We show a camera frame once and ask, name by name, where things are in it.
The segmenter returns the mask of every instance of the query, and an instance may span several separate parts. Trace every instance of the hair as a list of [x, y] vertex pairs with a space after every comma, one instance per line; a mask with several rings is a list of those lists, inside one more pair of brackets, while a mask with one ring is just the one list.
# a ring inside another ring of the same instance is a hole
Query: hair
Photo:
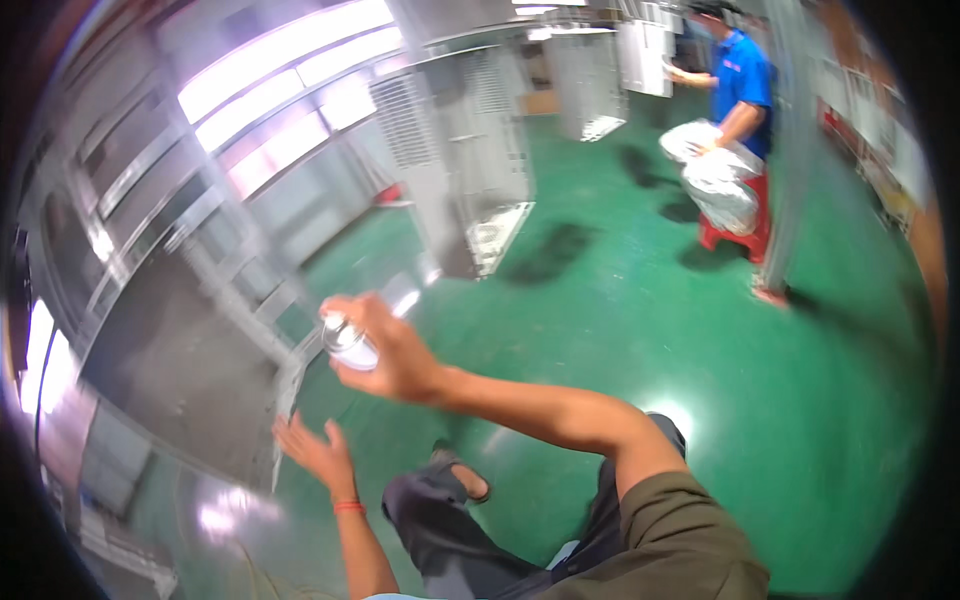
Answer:
[[724, 14], [724, 11], [743, 14], [743, 11], [740, 10], [740, 7], [736, 6], [733, 2], [730, 2], [730, 0], [692, 0], [687, 7], [689, 8], [690, 12], [693, 12], [694, 14], [715, 16], [724, 22], [727, 20], [727, 16]]

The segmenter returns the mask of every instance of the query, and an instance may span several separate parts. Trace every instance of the bracelet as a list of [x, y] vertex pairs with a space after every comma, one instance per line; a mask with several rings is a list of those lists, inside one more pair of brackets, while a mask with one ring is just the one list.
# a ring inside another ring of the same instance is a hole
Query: bracelet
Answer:
[[357, 512], [361, 515], [367, 513], [367, 507], [361, 502], [335, 502], [333, 504], [333, 514], [339, 515], [340, 513], [353, 513]]

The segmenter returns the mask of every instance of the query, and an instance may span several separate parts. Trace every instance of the ventilation grille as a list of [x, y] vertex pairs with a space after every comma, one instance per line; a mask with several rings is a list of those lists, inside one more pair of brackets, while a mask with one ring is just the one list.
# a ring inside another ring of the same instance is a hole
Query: ventilation grille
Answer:
[[401, 169], [437, 160], [412, 74], [371, 84], [377, 120]]
[[510, 110], [510, 98], [503, 85], [503, 75], [496, 68], [495, 57], [488, 51], [474, 52], [463, 59], [467, 89], [476, 99], [476, 111]]

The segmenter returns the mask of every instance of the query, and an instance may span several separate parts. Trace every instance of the white spray can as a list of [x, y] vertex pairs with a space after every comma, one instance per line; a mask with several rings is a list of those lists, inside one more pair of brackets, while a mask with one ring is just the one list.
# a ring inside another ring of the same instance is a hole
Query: white spray can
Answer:
[[324, 348], [330, 356], [357, 371], [373, 371], [379, 355], [373, 344], [343, 313], [328, 312], [324, 319]]

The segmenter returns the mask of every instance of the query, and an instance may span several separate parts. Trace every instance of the blue polo shirt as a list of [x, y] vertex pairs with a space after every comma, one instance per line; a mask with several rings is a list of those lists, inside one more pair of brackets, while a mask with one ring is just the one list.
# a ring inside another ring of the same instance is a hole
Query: blue polo shirt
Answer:
[[741, 140], [755, 155], [766, 160], [773, 133], [773, 94], [770, 61], [756, 43], [742, 31], [734, 29], [727, 39], [716, 44], [713, 52], [713, 76], [718, 84], [713, 91], [713, 120], [723, 121], [736, 103], [749, 102], [766, 108], [763, 123]]

